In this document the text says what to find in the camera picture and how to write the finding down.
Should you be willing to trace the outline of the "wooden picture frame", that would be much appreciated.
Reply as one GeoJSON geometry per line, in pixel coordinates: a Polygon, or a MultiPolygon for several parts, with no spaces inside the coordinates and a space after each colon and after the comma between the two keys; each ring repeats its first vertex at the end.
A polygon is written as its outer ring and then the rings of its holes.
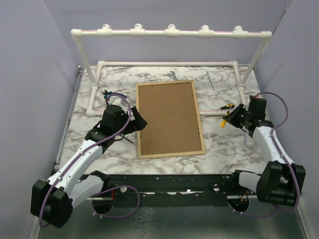
{"type": "Polygon", "coordinates": [[[137,134],[139,159],[206,153],[193,80],[139,83],[136,106],[148,123],[137,134]]]}

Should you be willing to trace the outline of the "small yellow screwdriver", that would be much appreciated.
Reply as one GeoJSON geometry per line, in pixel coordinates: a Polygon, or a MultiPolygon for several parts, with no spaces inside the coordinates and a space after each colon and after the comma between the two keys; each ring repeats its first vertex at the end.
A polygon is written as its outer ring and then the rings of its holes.
{"type": "Polygon", "coordinates": [[[221,127],[221,128],[224,128],[225,125],[226,125],[226,120],[223,120],[222,123],[221,123],[221,125],[220,125],[220,127],[221,127]]]}

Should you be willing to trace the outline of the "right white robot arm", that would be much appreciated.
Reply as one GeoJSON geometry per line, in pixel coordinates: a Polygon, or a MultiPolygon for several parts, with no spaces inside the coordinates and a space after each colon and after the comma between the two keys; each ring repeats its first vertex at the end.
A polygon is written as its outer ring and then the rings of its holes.
{"type": "Polygon", "coordinates": [[[306,176],[303,166],[297,165],[287,155],[277,136],[276,127],[266,119],[267,101],[251,96],[248,106],[240,104],[227,112],[223,123],[246,132],[257,143],[267,165],[262,174],[236,170],[229,189],[240,195],[246,189],[256,193],[260,202],[296,207],[306,176]]]}

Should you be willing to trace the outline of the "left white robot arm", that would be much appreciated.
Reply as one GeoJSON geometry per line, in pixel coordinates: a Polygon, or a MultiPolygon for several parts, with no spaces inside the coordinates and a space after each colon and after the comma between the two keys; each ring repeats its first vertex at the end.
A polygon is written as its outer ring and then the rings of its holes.
{"type": "Polygon", "coordinates": [[[117,135],[140,131],[147,122],[132,107],[127,113],[118,105],[108,105],[102,119],[85,136],[71,159],[46,180],[37,180],[31,193],[30,212],[38,217],[40,227],[61,228],[73,210],[90,196],[106,196],[110,184],[101,172],[81,177],[89,166],[115,142],[117,135]]]}

